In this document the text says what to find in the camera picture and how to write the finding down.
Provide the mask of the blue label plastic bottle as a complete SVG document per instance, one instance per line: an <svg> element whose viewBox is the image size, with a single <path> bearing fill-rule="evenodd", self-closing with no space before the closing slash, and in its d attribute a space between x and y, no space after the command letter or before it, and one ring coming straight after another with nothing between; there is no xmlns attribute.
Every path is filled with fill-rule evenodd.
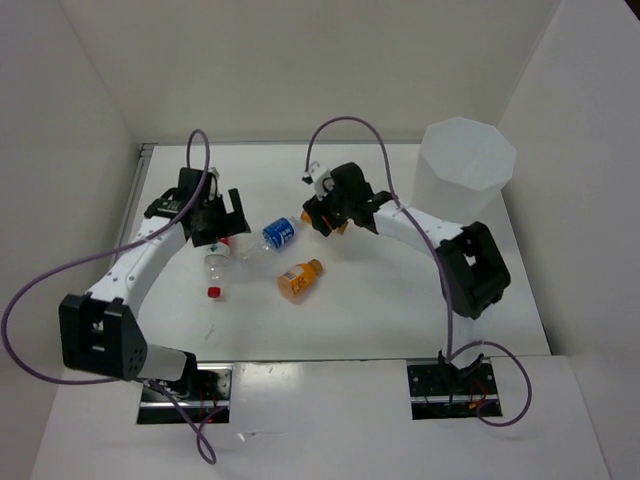
<svg viewBox="0 0 640 480"><path fill-rule="evenodd" d="M299 236L302 220L295 216L280 217L266 225L260 238L240 255L239 265L250 268L270 260Z"/></svg>

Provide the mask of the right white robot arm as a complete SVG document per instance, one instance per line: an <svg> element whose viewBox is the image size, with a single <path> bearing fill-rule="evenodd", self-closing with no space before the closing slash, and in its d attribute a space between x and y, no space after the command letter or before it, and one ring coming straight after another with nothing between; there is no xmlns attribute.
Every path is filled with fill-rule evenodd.
<svg viewBox="0 0 640 480"><path fill-rule="evenodd" d="M511 275L489 228L481 223L460 225L403 204L390 191L374 192L353 162L332 170L317 162L306 167L302 180L314 187L303 204L311 226L323 236L348 223L376 235L398 240L430 257L440 277L447 308L444 363L440 385L460 393L474 379L468 362L453 359L453 316L478 319L500 301Z"/></svg>

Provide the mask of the orange plastic bottle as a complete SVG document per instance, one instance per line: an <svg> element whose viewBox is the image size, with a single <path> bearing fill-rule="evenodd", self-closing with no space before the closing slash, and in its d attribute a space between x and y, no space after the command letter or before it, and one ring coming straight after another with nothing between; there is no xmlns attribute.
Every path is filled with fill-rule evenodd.
<svg viewBox="0 0 640 480"><path fill-rule="evenodd" d="M297 264L280 275L277 286L280 293L290 301L299 300L323 274L324 267L317 259Z"/></svg>

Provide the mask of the red label plastic bottle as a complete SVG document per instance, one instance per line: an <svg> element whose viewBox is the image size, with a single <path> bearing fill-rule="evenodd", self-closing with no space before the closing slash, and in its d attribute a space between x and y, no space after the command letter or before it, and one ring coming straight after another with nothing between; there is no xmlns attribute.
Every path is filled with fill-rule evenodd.
<svg viewBox="0 0 640 480"><path fill-rule="evenodd" d="M206 246L203 261L206 271L207 297L217 302L225 301L229 294L233 267L231 238L223 237Z"/></svg>

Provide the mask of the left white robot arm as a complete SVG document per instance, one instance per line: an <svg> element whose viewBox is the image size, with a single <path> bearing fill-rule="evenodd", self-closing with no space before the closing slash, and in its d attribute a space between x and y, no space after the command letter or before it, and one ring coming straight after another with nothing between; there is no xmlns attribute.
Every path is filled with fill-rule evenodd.
<svg viewBox="0 0 640 480"><path fill-rule="evenodd" d="M59 306L66 367L125 381L163 383L185 400L200 385L193 353L146 341L137 316L169 260L190 243L210 246L250 227L237 189L227 209L211 172L184 167L176 187L147 208L134 248L83 295L67 295Z"/></svg>

